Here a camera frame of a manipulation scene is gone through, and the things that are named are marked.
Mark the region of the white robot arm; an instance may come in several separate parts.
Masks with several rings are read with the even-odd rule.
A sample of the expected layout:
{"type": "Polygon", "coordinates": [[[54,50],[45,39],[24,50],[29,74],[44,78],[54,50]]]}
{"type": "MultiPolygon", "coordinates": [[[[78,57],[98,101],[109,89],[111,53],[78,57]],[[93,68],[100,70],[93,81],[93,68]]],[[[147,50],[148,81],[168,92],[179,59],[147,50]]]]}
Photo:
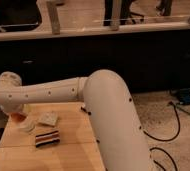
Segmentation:
{"type": "Polygon", "coordinates": [[[116,72],[23,85],[14,72],[0,75],[0,108],[19,113],[25,104],[81,101],[106,171],[156,171],[133,98],[116,72]]]}

